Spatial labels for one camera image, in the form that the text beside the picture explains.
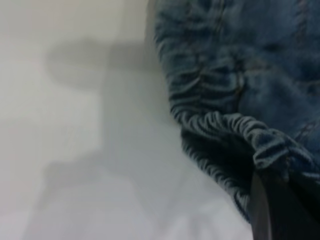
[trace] blue denim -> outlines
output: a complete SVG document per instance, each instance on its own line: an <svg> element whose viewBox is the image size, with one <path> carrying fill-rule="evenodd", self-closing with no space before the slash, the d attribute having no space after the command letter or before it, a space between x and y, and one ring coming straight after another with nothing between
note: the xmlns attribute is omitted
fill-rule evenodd
<svg viewBox="0 0 320 240"><path fill-rule="evenodd" d="M250 221L254 170L320 184L320 1L157 0L183 150Z"/></svg>

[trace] floor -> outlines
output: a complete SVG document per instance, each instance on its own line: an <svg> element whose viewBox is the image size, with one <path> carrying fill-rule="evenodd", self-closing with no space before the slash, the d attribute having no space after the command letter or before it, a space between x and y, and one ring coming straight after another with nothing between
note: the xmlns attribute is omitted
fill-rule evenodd
<svg viewBox="0 0 320 240"><path fill-rule="evenodd" d="M0 239L252 239L181 152L152 6L0 0Z"/></svg>

